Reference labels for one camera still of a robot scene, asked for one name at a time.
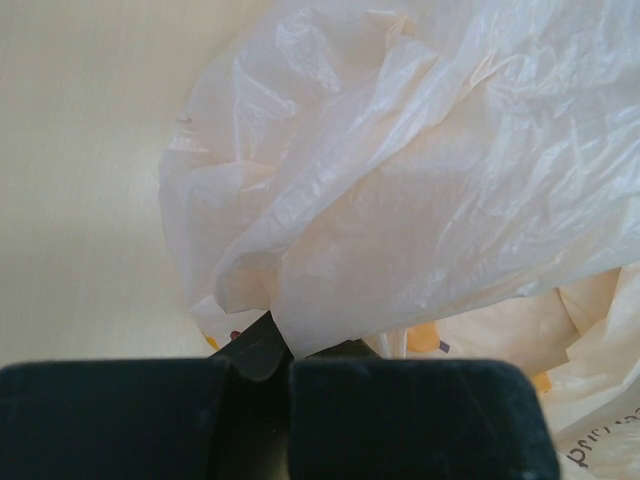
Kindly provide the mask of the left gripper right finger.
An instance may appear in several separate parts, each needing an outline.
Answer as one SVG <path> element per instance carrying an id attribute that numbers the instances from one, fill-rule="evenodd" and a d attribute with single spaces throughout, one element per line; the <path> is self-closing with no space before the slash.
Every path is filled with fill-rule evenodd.
<path id="1" fill-rule="evenodd" d="M 288 365 L 293 479 L 558 479 L 536 391 L 490 359 Z"/>

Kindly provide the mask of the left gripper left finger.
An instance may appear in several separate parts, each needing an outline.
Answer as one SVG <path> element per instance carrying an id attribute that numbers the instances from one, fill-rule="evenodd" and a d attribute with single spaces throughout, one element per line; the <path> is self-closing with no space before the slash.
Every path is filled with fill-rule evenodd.
<path id="1" fill-rule="evenodd" d="M 5 479 L 283 479 L 291 355 L 270 315 L 205 358 L 1 371 Z"/>

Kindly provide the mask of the orange printed plastic bag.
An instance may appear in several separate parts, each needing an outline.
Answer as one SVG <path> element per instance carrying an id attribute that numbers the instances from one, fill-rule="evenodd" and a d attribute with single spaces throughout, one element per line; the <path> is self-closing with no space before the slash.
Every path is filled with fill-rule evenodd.
<path id="1" fill-rule="evenodd" d="M 639 475 L 639 5 L 278 1 L 198 80 L 160 164 L 208 343 L 489 357 L 567 479 Z"/>

